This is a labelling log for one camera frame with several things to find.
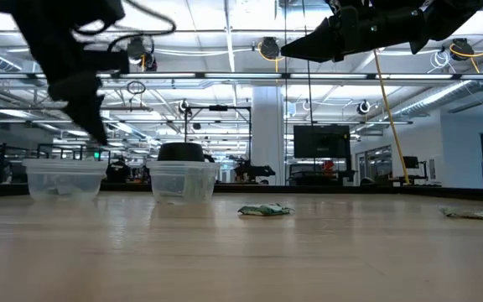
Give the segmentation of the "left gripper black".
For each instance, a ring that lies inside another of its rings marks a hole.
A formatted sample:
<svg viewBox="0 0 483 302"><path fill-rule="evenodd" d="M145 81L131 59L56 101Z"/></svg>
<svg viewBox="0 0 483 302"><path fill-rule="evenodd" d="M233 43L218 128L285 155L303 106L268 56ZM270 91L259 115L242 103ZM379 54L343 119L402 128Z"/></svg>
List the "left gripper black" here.
<svg viewBox="0 0 483 302"><path fill-rule="evenodd" d="M97 94L101 87L97 73L128 73L127 51L86 49L68 28L52 23L29 24L27 42L48 81L49 96L68 102L62 111L100 145L107 145L101 116L104 95Z"/></svg>

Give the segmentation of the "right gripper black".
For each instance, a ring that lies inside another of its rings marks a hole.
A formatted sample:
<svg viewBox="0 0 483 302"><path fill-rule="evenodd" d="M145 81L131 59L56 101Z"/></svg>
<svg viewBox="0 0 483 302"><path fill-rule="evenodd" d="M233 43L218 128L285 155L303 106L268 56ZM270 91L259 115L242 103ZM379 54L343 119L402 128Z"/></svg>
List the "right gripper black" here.
<svg viewBox="0 0 483 302"><path fill-rule="evenodd" d="M334 17L281 48L281 55L317 63L340 62L366 52L422 37L423 11L408 0L336 0Z"/></svg>

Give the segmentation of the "pale green sweetener packet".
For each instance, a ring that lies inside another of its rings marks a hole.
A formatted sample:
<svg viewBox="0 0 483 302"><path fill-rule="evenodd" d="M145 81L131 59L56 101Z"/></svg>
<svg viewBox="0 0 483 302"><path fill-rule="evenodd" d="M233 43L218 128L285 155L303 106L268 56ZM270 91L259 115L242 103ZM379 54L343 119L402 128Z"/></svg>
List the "pale green sweetener packet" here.
<svg viewBox="0 0 483 302"><path fill-rule="evenodd" d="M483 220L483 210L480 209L441 206L439 212L447 217Z"/></svg>

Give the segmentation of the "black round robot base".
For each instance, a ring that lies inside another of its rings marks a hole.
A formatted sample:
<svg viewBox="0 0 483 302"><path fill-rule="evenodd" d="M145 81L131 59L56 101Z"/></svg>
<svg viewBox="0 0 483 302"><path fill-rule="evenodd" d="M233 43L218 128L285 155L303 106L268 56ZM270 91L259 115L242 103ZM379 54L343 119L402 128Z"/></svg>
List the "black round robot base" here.
<svg viewBox="0 0 483 302"><path fill-rule="evenodd" d="M158 161L204 162L205 156L197 143L164 143L158 151Z"/></svg>

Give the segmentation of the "person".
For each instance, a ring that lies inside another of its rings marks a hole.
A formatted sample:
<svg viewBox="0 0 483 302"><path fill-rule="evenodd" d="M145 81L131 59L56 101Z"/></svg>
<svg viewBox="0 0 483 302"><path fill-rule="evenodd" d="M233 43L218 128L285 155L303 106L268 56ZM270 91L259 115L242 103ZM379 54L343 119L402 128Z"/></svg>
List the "person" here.
<svg viewBox="0 0 483 302"><path fill-rule="evenodd" d="M116 161L111 162L106 170L106 181L108 183L125 184L131 176L131 168L126 160L120 156Z"/></svg>

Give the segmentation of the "clear plastic bin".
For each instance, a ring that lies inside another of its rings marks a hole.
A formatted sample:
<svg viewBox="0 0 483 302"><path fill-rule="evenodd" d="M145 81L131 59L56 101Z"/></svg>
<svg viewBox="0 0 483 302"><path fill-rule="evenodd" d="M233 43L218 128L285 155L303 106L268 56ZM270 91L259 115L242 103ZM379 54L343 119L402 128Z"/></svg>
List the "clear plastic bin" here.
<svg viewBox="0 0 483 302"><path fill-rule="evenodd" d="M204 203L211 200L220 165L195 161L148 161L151 187L155 200L167 204ZM184 202L182 191L184 179L197 175L207 180L207 200L203 202Z"/></svg>
<svg viewBox="0 0 483 302"><path fill-rule="evenodd" d="M108 163L105 161L67 159L25 159L23 166L28 176L28 189L35 201L94 200ZM57 185L74 185L79 191L73 195L58 195Z"/></svg>

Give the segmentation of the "long ceiling light bar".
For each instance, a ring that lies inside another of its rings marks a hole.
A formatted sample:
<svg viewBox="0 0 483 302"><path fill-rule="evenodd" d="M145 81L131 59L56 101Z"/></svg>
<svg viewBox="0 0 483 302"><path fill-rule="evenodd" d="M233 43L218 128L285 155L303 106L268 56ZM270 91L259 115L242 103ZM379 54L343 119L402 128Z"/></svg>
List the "long ceiling light bar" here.
<svg viewBox="0 0 483 302"><path fill-rule="evenodd" d="M102 79L241 79L241 80L376 80L376 73L101 73ZM483 74L382 74L383 80L444 80L483 81Z"/></svg>

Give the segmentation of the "black hanging monitor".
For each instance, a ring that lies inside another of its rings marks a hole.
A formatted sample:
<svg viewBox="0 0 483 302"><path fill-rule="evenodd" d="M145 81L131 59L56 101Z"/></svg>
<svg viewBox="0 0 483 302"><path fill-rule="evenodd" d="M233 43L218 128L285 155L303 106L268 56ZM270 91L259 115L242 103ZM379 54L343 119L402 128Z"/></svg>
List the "black hanging monitor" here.
<svg viewBox="0 0 483 302"><path fill-rule="evenodd" d="M347 159L351 156L350 130L347 126L293 127L293 156L296 159Z"/></svg>

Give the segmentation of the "white building pillar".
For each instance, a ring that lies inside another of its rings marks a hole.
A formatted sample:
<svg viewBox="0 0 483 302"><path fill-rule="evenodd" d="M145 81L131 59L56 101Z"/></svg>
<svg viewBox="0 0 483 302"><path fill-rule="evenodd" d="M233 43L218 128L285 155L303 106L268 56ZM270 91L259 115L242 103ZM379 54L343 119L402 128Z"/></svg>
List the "white building pillar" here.
<svg viewBox="0 0 483 302"><path fill-rule="evenodd" d="M279 86L252 89L252 163L268 165L271 185L285 184L284 101Z"/></svg>

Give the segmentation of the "small monitor on stand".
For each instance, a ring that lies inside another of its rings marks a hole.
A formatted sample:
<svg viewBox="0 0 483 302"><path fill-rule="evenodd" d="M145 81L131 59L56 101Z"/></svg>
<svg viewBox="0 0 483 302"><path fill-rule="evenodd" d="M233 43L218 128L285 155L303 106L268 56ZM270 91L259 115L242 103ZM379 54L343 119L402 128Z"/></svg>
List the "small monitor on stand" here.
<svg viewBox="0 0 483 302"><path fill-rule="evenodd" d="M428 181L427 162L421 161L416 156L404 156L406 174L403 180L408 180L410 185L414 185L417 181Z"/></svg>

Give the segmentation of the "black metal frame stand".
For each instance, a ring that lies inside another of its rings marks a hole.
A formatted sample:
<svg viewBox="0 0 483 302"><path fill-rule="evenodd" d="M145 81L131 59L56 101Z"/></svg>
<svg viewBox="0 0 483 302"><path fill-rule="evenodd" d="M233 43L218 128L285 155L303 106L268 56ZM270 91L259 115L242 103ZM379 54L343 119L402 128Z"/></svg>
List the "black metal frame stand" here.
<svg viewBox="0 0 483 302"><path fill-rule="evenodd" d="M191 118L189 117L189 111L196 110L194 113L192 113ZM247 143L247 162L248 164L251 163L252 160L252 108L251 107L240 107L240 106L227 106L227 105L209 105L209 106L190 106L186 105L186 107L183 109L184 110L184 143L188 142L188 125L192 123L191 121L199 115L199 113L203 110L209 111L209 112L227 112L229 110L233 110L234 112L238 113L240 117L242 117L242 120L244 120L248 124L248 143ZM243 116L240 113L240 110L247 110L248 111L248 118ZM213 157L209 154L205 154L205 151L203 151L203 156L204 156L204 161L208 161L210 163L215 162ZM248 176L248 174L240 174L238 175L235 171L235 181L238 184L251 184L251 178Z"/></svg>

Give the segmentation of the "black table edge rail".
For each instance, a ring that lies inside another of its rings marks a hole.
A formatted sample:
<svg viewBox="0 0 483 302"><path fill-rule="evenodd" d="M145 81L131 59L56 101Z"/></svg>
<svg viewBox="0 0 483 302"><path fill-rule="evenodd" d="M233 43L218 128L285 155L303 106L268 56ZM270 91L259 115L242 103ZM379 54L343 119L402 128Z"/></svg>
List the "black table edge rail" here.
<svg viewBox="0 0 483 302"><path fill-rule="evenodd" d="M216 185L215 193L225 194L353 194L353 195L420 195L459 200L483 201L483 189L444 188L436 186L276 186L276 185ZM0 184L0 197L27 195L26 184Z"/></svg>

